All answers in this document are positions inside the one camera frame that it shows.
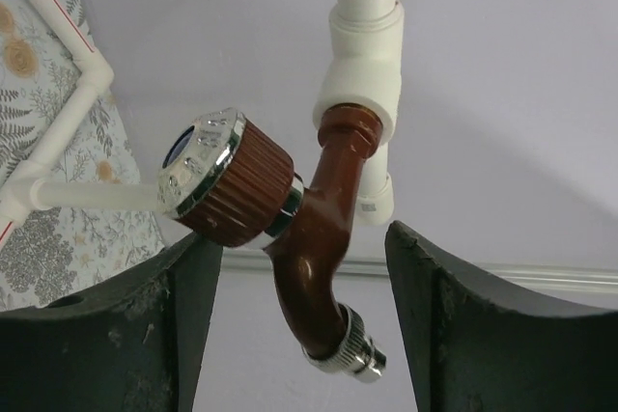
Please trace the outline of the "white PVC pipe frame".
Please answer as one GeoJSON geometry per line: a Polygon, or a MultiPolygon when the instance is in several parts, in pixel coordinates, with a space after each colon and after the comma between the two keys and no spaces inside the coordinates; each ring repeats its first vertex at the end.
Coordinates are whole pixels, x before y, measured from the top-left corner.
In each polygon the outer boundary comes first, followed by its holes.
{"type": "MultiPolygon", "coordinates": [[[[193,123],[171,149],[154,185],[49,179],[51,168],[96,100],[108,90],[114,73],[59,0],[28,1],[70,52],[80,77],[31,155],[2,185],[2,238],[8,239],[31,212],[53,207],[157,211],[178,220],[202,206],[247,150],[246,119],[241,112],[215,112],[193,123]]],[[[337,0],[329,17],[333,59],[313,120],[320,123],[331,108],[352,103],[372,111],[383,128],[353,201],[355,216],[364,225],[384,224],[394,210],[387,159],[402,87],[404,18],[398,0],[337,0]]]]}

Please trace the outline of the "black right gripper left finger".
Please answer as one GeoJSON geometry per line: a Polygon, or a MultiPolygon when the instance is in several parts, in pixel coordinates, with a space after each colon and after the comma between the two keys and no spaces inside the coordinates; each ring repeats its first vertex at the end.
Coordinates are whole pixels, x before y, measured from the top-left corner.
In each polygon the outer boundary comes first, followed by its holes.
{"type": "Polygon", "coordinates": [[[2,313],[2,410],[192,410],[221,258],[191,233],[100,284],[2,313]]]}

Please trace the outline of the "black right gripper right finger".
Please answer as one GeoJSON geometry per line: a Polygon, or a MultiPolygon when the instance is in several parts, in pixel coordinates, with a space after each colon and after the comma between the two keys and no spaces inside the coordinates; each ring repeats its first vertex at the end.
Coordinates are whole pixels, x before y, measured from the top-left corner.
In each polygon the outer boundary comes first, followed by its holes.
{"type": "Polygon", "coordinates": [[[613,411],[617,314],[510,283],[402,222],[386,263],[421,411],[613,411]]]}

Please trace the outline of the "brown faucet chrome knob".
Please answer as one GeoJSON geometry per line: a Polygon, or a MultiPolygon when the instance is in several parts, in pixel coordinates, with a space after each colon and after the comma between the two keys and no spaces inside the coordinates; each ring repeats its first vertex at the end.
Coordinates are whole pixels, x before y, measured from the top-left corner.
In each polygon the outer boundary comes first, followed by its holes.
{"type": "Polygon", "coordinates": [[[306,360],[363,383],[383,376],[386,357],[332,283],[349,248],[362,169],[381,135],[381,120],[364,106],[328,109],[318,130],[322,154],[304,183],[284,149],[228,108],[196,119],[157,176],[164,216],[218,245],[268,255],[281,311],[306,360]]]}

